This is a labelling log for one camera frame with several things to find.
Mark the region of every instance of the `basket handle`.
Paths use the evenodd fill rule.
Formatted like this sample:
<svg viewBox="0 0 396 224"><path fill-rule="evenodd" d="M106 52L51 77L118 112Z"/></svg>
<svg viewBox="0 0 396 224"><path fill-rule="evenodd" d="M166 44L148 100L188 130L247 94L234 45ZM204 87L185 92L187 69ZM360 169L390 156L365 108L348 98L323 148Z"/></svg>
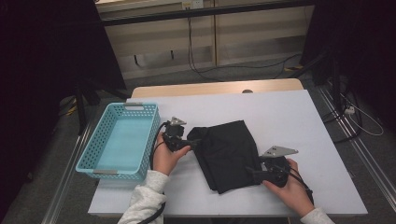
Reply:
<svg viewBox="0 0 396 224"><path fill-rule="evenodd" d="M129 103L124 103L124 106L143 106L143 102L129 102Z"/></svg>
<svg viewBox="0 0 396 224"><path fill-rule="evenodd" d="M143 107L142 102L131 102L131 103L124 103L123 106L127 110L145 110L145 107Z"/></svg>
<svg viewBox="0 0 396 224"><path fill-rule="evenodd" d="M93 170L95 175L117 175L118 170Z"/></svg>

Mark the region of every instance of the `metal bracket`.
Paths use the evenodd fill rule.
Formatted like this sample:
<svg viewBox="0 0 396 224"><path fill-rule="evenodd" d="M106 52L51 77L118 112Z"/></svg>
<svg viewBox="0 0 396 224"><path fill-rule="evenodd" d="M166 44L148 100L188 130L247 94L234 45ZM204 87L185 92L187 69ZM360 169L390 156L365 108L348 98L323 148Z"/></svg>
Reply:
<svg viewBox="0 0 396 224"><path fill-rule="evenodd" d="M276 158L276 157L282 157L282 156L287 156L287 155L296 154L296 153L298 153L298 150L296 150L296 149L273 146L270 149L268 149L266 152L264 152L261 155L261 157L262 158Z"/></svg>

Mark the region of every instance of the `white sleeve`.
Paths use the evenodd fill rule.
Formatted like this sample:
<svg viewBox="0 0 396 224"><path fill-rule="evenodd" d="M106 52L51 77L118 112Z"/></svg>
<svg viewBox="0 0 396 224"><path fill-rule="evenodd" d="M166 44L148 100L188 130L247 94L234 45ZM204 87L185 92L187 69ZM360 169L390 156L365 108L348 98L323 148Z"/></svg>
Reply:
<svg viewBox="0 0 396 224"><path fill-rule="evenodd" d="M334 224L321 208L315 208L300 220L304 224Z"/></svg>
<svg viewBox="0 0 396 224"><path fill-rule="evenodd" d="M146 180L142 185L136 186L132 193L129 208L122 215L119 224L135 224L148 217L151 217L166 201L163 195L163 188L169 177L157 171L148 170ZM160 215L153 222L163 223L163 215Z"/></svg>

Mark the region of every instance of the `dark background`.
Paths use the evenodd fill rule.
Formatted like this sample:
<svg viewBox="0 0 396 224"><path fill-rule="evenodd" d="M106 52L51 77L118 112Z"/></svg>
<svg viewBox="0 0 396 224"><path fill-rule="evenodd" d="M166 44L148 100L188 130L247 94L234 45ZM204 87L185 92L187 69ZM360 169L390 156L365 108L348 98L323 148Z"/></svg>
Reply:
<svg viewBox="0 0 396 224"><path fill-rule="evenodd" d="M0 0L0 9L3 219L46 148L60 101L84 78L125 85L93 1Z"/></svg>
<svg viewBox="0 0 396 224"><path fill-rule="evenodd" d="M396 130L396 20L389 1L317 1L301 64L331 54L314 69L314 81L332 75L332 59L349 88L366 100L383 125Z"/></svg>

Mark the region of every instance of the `small white object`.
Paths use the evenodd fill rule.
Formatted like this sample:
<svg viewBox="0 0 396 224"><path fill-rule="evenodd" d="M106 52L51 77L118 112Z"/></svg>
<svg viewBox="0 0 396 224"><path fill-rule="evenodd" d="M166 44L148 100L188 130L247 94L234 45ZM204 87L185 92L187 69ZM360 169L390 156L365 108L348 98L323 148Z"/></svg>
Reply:
<svg viewBox="0 0 396 224"><path fill-rule="evenodd" d="M352 105L350 105L347 109L346 109L346 111L345 111L345 113L346 114L355 114L355 107L354 106L352 106Z"/></svg>

